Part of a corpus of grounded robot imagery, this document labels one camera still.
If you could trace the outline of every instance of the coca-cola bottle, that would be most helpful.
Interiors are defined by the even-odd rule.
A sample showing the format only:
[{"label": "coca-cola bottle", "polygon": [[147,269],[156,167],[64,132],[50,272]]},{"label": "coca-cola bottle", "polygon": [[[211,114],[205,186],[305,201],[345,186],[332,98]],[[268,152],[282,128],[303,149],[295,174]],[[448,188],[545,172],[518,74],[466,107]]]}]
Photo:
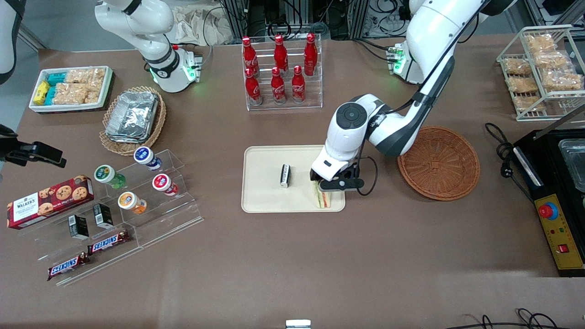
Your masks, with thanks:
[{"label": "coca-cola bottle", "polygon": [[284,47],[284,38],[282,35],[274,37],[276,41],[276,48],[274,48],[274,63],[280,70],[280,76],[286,77],[288,75],[288,53]]},{"label": "coca-cola bottle", "polygon": [[315,46],[315,34],[307,34],[307,45],[305,46],[305,74],[312,76],[315,74],[317,66],[317,47]]},{"label": "coca-cola bottle", "polygon": [[250,105],[258,106],[262,104],[262,95],[260,95],[260,86],[258,80],[254,78],[254,70],[247,68],[246,74],[246,92],[250,97]]},{"label": "coca-cola bottle", "polygon": [[254,71],[254,77],[258,78],[260,75],[260,67],[258,66],[258,57],[256,56],[256,51],[252,47],[252,42],[250,38],[245,36],[242,38],[242,44],[244,45],[244,63],[246,68],[251,68]]},{"label": "coca-cola bottle", "polygon": [[302,68],[297,65],[293,69],[294,76],[292,78],[292,100],[295,103],[302,103],[306,99],[305,95],[305,78],[302,76]]},{"label": "coca-cola bottle", "polygon": [[272,96],[276,104],[284,104],[287,101],[287,96],[284,94],[284,80],[280,76],[280,69],[278,67],[272,68]]}]

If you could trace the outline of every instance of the red button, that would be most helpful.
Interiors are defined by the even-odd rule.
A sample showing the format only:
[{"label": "red button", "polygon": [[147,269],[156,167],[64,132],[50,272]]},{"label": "red button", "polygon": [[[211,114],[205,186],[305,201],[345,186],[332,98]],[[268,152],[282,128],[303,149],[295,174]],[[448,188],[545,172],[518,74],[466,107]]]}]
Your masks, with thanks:
[{"label": "red button", "polygon": [[542,206],[540,206],[538,208],[538,213],[544,218],[550,218],[555,214],[552,207],[547,204],[543,204]]},{"label": "red button", "polygon": [[559,252],[560,253],[569,252],[569,247],[567,245],[559,245]]}]

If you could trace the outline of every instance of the table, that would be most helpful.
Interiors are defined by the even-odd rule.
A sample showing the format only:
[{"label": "table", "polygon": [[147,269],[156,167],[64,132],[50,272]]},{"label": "table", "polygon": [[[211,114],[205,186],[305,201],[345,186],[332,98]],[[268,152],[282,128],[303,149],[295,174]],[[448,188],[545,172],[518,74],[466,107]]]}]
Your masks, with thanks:
[{"label": "table", "polygon": [[[347,193],[341,213],[246,214],[240,207],[242,163],[253,145],[325,140],[332,113],[355,95],[373,93],[397,107],[416,87],[388,75],[386,64],[352,42],[325,43],[324,107],[247,112],[240,47],[217,47],[201,82],[163,93],[168,114],[155,151],[171,149],[205,221],[68,287],[45,282],[34,245],[0,230],[0,317],[11,328],[278,328],[308,318],[314,328],[442,328],[516,320],[526,307],[559,325],[582,327],[585,279],[556,277],[533,205],[499,174],[499,125],[512,141],[543,123],[517,123],[494,59],[511,35],[475,36],[458,46],[456,67],[426,125],[463,135],[481,177],[453,202],[429,200],[401,177],[395,159],[367,145],[380,165],[369,197]],[[383,40],[394,44],[396,40]],[[113,94],[156,87],[136,51],[41,51],[41,68],[109,65]],[[132,158],[105,150],[103,112],[38,115],[27,110],[18,133],[64,150],[67,167],[5,166],[4,204],[101,163]],[[371,182],[372,168],[363,166]]]}]

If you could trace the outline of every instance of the yellow control panel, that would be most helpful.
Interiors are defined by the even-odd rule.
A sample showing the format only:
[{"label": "yellow control panel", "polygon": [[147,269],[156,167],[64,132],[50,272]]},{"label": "yellow control panel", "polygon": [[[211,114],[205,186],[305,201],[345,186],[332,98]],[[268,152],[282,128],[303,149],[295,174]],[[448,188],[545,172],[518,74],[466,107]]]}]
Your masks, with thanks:
[{"label": "yellow control panel", "polygon": [[556,194],[535,200],[534,205],[555,258],[556,267],[560,270],[583,269],[583,260]]}]

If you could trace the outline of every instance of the white robotic arm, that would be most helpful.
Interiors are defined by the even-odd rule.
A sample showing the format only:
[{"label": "white robotic arm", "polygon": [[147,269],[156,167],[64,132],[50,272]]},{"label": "white robotic arm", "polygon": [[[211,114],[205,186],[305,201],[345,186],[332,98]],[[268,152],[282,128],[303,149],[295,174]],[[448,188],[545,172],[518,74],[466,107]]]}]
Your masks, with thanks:
[{"label": "white robotic arm", "polygon": [[156,83],[167,92],[179,92],[197,78],[195,57],[174,50],[165,33],[172,30],[173,12],[161,0],[107,0],[95,6],[103,29],[136,47],[150,66]]},{"label": "white robotic arm", "polygon": [[21,0],[0,0],[0,84],[14,72],[16,66],[16,37],[25,2]]},{"label": "white robotic arm", "polygon": [[[402,56],[410,59],[410,66],[420,72],[420,89],[410,102],[396,110],[374,95],[367,94],[354,97],[335,111],[325,146],[311,167],[311,180],[319,181],[321,190],[356,190],[363,187],[364,182],[359,179],[359,159],[365,139],[389,157],[397,157],[410,149],[451,76],[455,66],[453,51],[458,38],[476,15],[488,5],[494,6],[494,1],[497,6],[491,8],[492,13],[501,12],[515,2],[424,0],[417,7],[408,26],[406,41],[400,46]],[[401,75],[407,81],[410,66],[406,73],[402,72],[404,76]],[[405,116],[397,113],[409,105]]]}]

